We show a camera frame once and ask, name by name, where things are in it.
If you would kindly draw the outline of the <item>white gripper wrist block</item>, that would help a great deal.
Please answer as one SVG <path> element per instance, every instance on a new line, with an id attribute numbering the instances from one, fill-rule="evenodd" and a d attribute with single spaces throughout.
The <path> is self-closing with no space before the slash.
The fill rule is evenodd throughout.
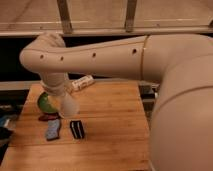
<path id="1" fill-rule="evenodd" d="M 67 73 L 46 73 L 40 78 L 43 89 L 49 95 L 63 96 L 73 90 Z"/>

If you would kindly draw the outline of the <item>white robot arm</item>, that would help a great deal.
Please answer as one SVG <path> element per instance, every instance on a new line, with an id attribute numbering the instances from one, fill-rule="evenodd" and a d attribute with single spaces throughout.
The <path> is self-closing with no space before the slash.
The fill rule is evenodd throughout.
<path id="1" fill-rule="evenodd" d="M 40 76 L 44 90 L 77 112 L 68 75 L 134 80 L 159 86 L 151 115 L 151 171 L 213 171 L 213 37 L 146 35 L 68 47 L 44 33 L 20 52 L 20 63 Z"/>

